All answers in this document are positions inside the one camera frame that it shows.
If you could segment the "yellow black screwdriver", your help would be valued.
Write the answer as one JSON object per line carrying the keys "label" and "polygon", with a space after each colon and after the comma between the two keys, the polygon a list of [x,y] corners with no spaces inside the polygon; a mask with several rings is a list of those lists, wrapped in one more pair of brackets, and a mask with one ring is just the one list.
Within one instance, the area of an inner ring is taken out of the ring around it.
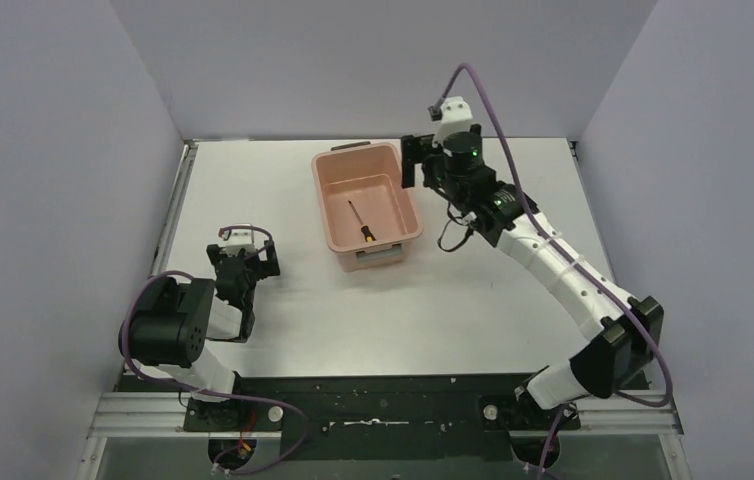
{"label": "yellow black screwdriver", "polygon": [[351,200],[348,201],[348,205],[350,206],[356,220],[360,224],[360,232],[364,238],[364,241],[367,243],[375,242],[376,241],[375,235],[371,231],[369,225],[363,220],[363,218],[361,217],[361,215],[359,214],[358,210],[356,209],[355,205],[353,204]]}

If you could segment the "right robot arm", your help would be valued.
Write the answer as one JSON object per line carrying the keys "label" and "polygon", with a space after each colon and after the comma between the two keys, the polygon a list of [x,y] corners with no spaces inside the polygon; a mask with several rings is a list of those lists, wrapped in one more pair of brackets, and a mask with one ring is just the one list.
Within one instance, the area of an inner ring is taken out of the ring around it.
{"label": "right robot arm", "polygon": [[406,135],[400,145],[403,187],[414,186],[421,173],[424,187],[463,215],[468,234],[525,268],[587,341],[517,387],[519,404],[552,410],[586,396],[609,398],[655,360],[664,316],[659,302],[638,299],[602,276],[520,187],[498,179],[484,162],[479,125],[443,140]]}

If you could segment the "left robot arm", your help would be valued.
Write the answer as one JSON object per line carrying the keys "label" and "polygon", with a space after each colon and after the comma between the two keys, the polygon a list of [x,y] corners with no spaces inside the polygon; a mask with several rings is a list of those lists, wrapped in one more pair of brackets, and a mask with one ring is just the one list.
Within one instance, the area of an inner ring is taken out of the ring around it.
{"label": "left robot arm", "polygon": [[224,366],[206,342],[244,343],[255,324],[257,284],[280,275],[274,243],[248,240],[209,244],[213,278],[176,270],[148,280],[118,334],[119,351],[139,377],[139,365],[167,376],[161,381],[210,403],[209,415],[224,429],[245,423],[249,403],[236,392],[239,375]]}

